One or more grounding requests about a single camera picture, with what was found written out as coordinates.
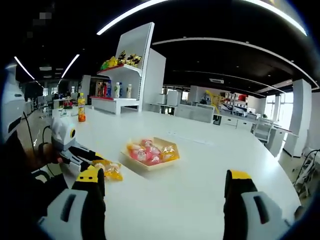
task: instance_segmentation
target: display stand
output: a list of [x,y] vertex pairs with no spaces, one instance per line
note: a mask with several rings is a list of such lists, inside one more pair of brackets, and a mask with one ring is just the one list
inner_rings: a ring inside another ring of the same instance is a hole
[[[121,35],[119,44],[115,53],[117,58],[122,51],[125,51],[126,57],[131,54],[141,56],[141,61],[137,67],[123,64],[110,67],[98,72],[98,75],[108,76],[111,80],[111,98],[91,97],[92,105],[97,109],[121,114],[121,107],[137,106],[139,112],[142,111],[144,96],[144,86],[146,80],[146,71],[155,24],[153,22],[139,26],[131,31]],[[122,83],[122,96],[114,98],[114,86],[117,82]],[[127,87],[132,85],[131,97],[126,98]]]

